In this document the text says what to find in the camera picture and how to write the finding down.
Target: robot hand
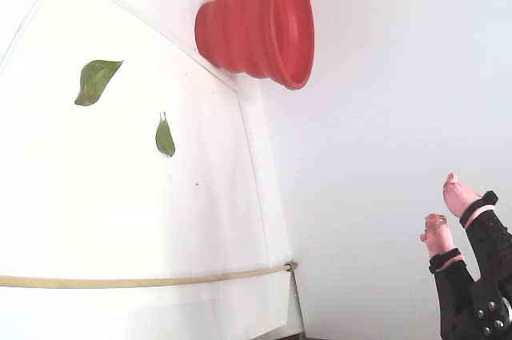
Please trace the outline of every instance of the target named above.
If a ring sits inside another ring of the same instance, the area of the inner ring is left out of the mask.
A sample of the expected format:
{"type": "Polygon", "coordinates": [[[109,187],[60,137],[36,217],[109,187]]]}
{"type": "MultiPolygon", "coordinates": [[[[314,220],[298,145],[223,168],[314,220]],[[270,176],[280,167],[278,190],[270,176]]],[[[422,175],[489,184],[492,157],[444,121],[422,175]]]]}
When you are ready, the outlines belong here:
{"type": "Polygon", "coordinates": [[[474,281],[455,247],[446,218],[430,214],[421,240],[438,289],[443,340],[512,340],[512,235],[494,214],[498,198],[479,196],[450,174],[446,206],[460,219],[480,268],[474,281]]]}

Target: leaf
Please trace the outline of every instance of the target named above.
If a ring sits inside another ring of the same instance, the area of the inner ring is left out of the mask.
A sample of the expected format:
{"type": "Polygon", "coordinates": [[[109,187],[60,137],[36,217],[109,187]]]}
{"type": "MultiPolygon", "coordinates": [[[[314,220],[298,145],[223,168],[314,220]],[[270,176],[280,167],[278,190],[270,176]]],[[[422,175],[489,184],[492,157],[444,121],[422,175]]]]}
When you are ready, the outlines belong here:
{"type": "Polygon", "coordinates": [[[163,114],[163,120],[162,116],[160,118],[155,140],[157,142],[158,150],[163,154],[166,154],[171,158],[174,152],[176,152],[176,147],[174,146],[173,137],[170,135],[169,123],[167,122],[165,113],[163,114]]]}
{"type": "Polygon", "coordinates": [[[122,62],[106,62],[104,60],[93,60],[86,64],[80,75],[80,93],[74,103],[77,106],[95,104],[121,64],[122,62]]]}

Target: wooden rod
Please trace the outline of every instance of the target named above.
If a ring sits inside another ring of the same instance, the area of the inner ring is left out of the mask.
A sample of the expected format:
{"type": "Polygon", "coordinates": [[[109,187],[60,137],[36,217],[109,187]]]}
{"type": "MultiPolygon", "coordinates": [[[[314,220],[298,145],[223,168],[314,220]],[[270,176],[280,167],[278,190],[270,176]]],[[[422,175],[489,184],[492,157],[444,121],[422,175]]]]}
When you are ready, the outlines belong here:
{"type": "Polygon", "coordinates": [[[297,268],[296,262],[287,262],[284,266],[232,272],[228,274],[212,274],[192,278],[132,278],[132,279],[78,279],[78,278],[24,278],[18,276],[0,275],[0,286],[17,288],[47,288],[47,289],[104,289],[104,288],[146,288],[151,286],[184,286],[202,284],[205,282],[222,282],[236,278],[253,278],[276,272],[291,272],[297,268]]]}

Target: red collapsible cup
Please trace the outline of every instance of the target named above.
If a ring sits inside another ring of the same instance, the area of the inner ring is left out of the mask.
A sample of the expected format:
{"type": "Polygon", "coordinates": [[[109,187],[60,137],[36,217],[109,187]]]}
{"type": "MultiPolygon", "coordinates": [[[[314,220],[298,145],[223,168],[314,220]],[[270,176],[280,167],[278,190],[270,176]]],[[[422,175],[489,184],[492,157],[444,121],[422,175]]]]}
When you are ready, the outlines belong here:
{"type": "Polygon", "coordinates": [[[213,0],[195,19],[199,53],[214,66],[303,88],[314,55],[310,0],[213,0]]]}

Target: white backdrop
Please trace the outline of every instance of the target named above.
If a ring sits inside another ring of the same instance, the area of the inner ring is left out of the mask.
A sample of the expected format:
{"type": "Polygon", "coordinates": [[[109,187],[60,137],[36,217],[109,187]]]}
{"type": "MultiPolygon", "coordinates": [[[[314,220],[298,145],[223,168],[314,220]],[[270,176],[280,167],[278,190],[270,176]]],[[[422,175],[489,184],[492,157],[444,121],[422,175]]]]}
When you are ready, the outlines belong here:
{"type": "Polygon", "coordinates": [[[306,333],[439,338],[418,237],[428,213],[449,213],[448,172],[493,188],[512,223],[511,1],[311,1],[309,83],[264,86],[306,333]]]}
{"type": "MultiPolygon", "coordinates": [[[[0,274],[168,277],[290,259],[257,82],[235,82],[194,52],[204,0],[131,0],[148,6],[135,12],[149,26],[115,1],[40,2],[2,65],[0,274]],[[124,59],[123,70],[98,104],[77,107],[79,71],[98,54],[124,59]],[[161,111],[172,159],[154,145],[161,111]]],[[[16,23],[33,0],[5,2],[16,23]]],[[[248,339],[285,323],[289,280],[0,288],[0,335],[248,339]]]]}

